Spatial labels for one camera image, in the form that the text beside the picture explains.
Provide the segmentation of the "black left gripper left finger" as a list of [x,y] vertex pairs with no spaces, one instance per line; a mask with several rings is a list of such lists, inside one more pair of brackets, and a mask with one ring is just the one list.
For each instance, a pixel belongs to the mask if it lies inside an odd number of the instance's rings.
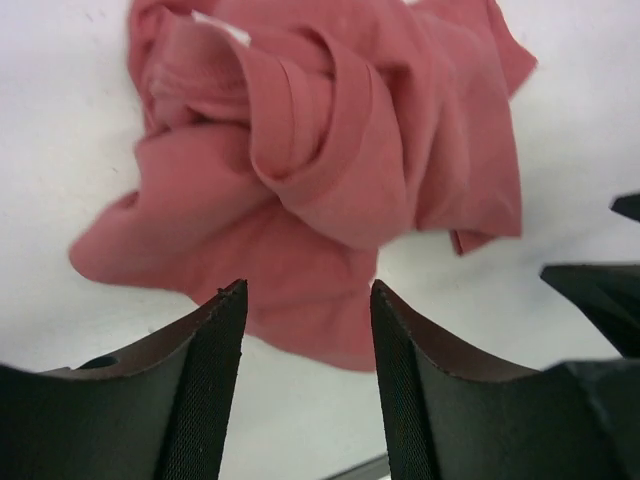
[[215,479],[248,310],[238,280],[78,368],[1,369],[5,479]]

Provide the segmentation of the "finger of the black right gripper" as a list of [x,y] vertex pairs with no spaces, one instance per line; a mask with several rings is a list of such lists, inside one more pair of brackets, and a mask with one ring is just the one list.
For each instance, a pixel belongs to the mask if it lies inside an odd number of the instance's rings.
[[625,218],[640,222],[640,193],[628,193],[616,197],[610,210]]
[[546,265],[540,278],[573,303],[622,356],[639,356],[637,264]]

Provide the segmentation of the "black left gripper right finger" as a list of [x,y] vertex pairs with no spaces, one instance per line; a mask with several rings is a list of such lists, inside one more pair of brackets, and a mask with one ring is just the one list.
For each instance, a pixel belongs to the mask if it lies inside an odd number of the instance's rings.
[[635,479],[639,364],[542,371],[458,338],[373,284],[371,326],[395,479]]

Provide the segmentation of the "pink t shirt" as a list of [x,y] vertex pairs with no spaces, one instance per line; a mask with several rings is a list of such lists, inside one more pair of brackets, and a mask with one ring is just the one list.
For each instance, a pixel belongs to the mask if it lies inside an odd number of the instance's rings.
[[536,66],[494,1],[135,1],[136,189],[72,245],[85,278],[196,303],[243,278],[247,331],[375,367],[379,250],[522,231],[509,101]]

